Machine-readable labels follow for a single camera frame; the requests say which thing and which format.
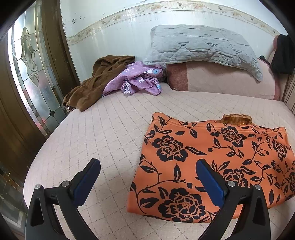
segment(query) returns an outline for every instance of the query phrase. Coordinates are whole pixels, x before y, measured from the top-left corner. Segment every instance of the purple floral fabric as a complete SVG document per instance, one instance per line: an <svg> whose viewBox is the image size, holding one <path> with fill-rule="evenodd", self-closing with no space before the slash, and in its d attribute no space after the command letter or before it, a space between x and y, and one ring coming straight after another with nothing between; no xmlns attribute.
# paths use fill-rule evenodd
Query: purple floral fabric
<svg viewBox="0 0 295 240"><path fill-rule="evenodd" d="M102 94L107 95L111 91L121 89L123 93L131 95L145 89L153 95L158 95L161 92L161 86L157 77L161 77L162 74L160 64L146 66L142 61L137 61L127 65L127 69L110 81Z"/></svg>

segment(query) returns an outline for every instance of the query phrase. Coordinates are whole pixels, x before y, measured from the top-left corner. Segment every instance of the orange floral fabric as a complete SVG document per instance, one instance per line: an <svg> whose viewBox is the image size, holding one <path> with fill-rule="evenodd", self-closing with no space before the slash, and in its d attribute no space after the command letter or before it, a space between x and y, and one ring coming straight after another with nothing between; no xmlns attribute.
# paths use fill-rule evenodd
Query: orange floral fabric
<svg viewBox="0 0 295 240"><path fill-rule="evenodd" d="M214 206L196 174L205 159L226 181L260 184L268 207L295 193L295 157L284 127L182 122L154 113L128 195L127 211L175 222L209 222ZM242 206L234 214L237 218Z"/></svg>

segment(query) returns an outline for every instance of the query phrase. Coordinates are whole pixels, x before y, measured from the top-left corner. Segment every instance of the black garment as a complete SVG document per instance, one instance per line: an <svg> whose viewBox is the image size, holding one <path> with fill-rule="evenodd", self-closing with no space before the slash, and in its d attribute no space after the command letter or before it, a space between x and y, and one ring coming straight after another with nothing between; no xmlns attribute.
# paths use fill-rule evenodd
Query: black garment
<svg viewBox="0 0 295 240"><path fill-rule="evenodd" d="M267 61L263 55L261 55L259 58L260 58L262 61L264 61L266 64L268 64L268 66L270 66L269 61Z"/></svg>
<svg viewBox="0 0 295 240"><path fill-rule="evenodd" d="M292 74L295 68L295 45L291 38L280 34L277 39L277 49L271 62L274 73Z"/></svg>

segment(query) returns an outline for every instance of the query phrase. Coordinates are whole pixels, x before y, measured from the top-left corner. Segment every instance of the brown garment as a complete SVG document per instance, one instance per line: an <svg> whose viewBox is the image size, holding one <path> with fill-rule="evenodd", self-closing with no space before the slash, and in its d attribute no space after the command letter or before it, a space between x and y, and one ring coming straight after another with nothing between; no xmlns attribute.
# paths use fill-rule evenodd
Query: brown garment
<svg viewBox="0 0 295 240"><path fill-rule="evenodd" d="M63 105L78 108L81 112L85 111L101 98L106 85L124 71L127 64L133 63L134 60L134 56L108 55L99 58L93 66L92 77L72 89L64 97Z"/></svg>

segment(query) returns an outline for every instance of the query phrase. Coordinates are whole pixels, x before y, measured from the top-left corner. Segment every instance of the wallpaper border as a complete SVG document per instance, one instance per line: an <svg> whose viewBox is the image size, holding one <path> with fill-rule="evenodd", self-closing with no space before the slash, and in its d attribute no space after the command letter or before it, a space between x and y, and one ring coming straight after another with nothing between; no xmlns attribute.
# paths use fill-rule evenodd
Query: wallpaper border
<svg viewBox="0 0 295 240"><path fill-rule="evenodd" d="M220 14L250 23L271 34L272 36L280 34L277 30L265 22L259 20L258 18L231 7L201 1L166 1L135 6L109 15L84 28L76 35L67 37L67 41L69 45L73 45L113 24L117 24L119 22L146 14L170 11L207 12L211 14Z"/></svg>

